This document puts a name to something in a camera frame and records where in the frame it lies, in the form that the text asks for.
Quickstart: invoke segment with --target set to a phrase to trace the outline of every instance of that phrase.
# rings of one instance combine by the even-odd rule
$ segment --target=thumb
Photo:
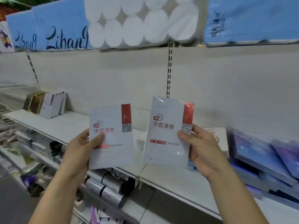
[[[193,137],[190,134],[185,133],[183,130],[178,131],[178,136],[181,138],[183,141],[195,146],[195,147],[200,147],[202,145],[202,139]]]
[[[99,133],[94,139],[88,142],[84,147],[88,150],[93,150],[95,147],[101,145],[104,140],[105,135],[103,133]]]

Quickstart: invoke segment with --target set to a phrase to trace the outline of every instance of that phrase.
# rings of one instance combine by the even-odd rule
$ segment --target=purple and yellow logo
[[[5,48],[8,48],[9,46],[12,48],[11,42],[8,38],[8,35],[4,33],[3,30],[0,30],[0,39],[5,46]]]

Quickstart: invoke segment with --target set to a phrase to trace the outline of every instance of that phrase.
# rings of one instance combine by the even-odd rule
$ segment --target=hand
[[[196,134],[189,135],[179,130],[178,136],[190,144],[189,158],[198,171],[209,180],[214,173],[223,169],[228,161],[211,133],[194,124],[192,124],[192,131]]]
[[[103,142],[105,136],[103,133],[100,133],[89,142],[88,135],[89,129],[83,131],[68,143],[63,160],[57,171],[64,178],[73,181],[77,185],[81,184],[85,178],[90,153]]]

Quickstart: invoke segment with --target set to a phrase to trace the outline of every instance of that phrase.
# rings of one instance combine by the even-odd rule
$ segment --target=gray floor
[[[27,224],[38,202],[0,166],[0,223]]]

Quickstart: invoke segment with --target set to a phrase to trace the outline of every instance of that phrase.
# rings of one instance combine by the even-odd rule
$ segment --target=person
[[[190,144],[189,157],[208,180],[224,224],[267,224],[268,221],[241,179],[223,156],[214,136],[192,125],[192,135],[178,131]],[[29,224],[69,224],[78,186],[88,170],[91,151],[99,146],[104,134],[88,141],[89,130],[67,146],[61,165],[36,207]]]

